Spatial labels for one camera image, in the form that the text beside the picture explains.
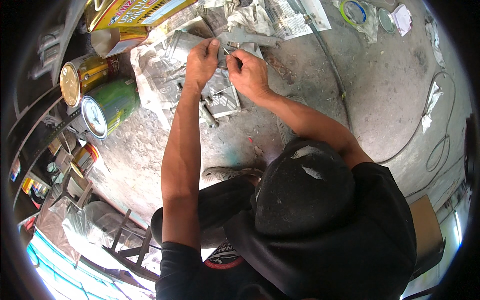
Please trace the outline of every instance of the cardboard box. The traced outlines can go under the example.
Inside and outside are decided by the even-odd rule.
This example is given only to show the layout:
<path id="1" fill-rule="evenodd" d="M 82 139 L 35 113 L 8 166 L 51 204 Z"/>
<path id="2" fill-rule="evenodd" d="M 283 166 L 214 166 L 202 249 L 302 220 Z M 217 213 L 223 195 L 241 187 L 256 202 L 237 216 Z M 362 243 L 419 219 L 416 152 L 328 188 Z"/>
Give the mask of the cardboard box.
<path id="1" fill-rule="evenodd" d="M 145 41 L 148 33 L 145 27 L 120 27 L 92 32 L 91 42 L 95 52 L 107 58 L 127 52 Z"/>

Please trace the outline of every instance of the left hand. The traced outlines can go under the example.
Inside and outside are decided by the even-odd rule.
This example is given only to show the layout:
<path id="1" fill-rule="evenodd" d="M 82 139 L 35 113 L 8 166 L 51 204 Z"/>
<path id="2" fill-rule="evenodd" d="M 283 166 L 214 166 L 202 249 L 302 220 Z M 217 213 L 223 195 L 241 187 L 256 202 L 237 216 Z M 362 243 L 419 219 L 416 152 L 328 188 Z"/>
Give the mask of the left hand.
<path id="1" fill-rule="evenodd" d="M 218 65 L 218 48 L 220 41 L 216 38 L 208 38 L 201 41 L 190 50 L 187 57 L 187 72 L 185 85 L 197 85 L 200 89 L 205 87 Z"/>

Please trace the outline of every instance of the right hand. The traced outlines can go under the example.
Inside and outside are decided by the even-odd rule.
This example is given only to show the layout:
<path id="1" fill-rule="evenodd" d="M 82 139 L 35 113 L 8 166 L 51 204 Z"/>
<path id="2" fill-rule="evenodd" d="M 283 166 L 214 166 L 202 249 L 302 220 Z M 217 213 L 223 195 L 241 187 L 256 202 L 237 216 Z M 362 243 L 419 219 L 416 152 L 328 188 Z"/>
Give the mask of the right hand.
<path id="1" fill-rule="evenodd" d="M 243 63 L 241 70 L 236 58 Z M 227 67 L 230 81 L 251 101 L 259 104 L 263 96 L 272 93 L 268 87 L 267 64 L 263 59 L 239 49 L 227 55 Z"/>

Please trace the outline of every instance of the shoe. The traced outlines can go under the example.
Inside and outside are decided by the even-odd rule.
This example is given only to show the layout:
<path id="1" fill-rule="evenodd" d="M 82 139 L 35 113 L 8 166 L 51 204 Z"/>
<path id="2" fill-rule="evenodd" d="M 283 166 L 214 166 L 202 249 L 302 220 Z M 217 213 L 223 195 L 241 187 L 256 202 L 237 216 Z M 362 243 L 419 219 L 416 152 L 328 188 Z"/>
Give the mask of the shoe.
<path id="1" fill-rule="evenodd" d="M 303 99 L 302 97 L 287 97 L 289 100 L 302 103 L 306 106 L 307 101 Z M 282 140 L 283 147 L 285 146 L 295 138 L 298 138 L 298 135 L 285 123 L 283 122 L 279 117 L 276 118 L 276 125 L 278 127 L 278 131 L 280 132 L 280 138 Z"/>
<path id="2" fill-rule="evenodd" d="M 264 173 L 259 169 L 245 168 L 241 171 L 235 171 L 230 168 L 213 167 L 203 171 L 201 178 L 203 182 L 210 186 L 225 180 L 229 180 L 242 175 L 253 175 L 261 178 Z"/>

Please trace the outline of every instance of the debris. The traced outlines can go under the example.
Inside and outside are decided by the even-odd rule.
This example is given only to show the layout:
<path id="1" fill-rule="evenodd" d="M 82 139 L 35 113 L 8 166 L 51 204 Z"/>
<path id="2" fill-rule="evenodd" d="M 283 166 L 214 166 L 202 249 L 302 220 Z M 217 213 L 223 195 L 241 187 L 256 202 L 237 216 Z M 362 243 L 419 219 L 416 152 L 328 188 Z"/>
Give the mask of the debris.
<path id="1" fill-rule="evenodd" d="M 262 156 L 263 155 L 263 150 L 260 149 L 257 145 L 255 145 L 255 147 L 253 147 L 254 151 L 255 151 L 255 154 L 258 156 Z"/>
<path id="2" fill-rule="evenodd" d="M 297 76 L 295 73 L 292 73 L 282 62 L 278 60 L 272 53 L 265 51 L 262 53 L 265 61 L 269 64 L 274 70 L 282 77 L 283 80 L 287 81 L 288 85 L 295 83 Z"/>

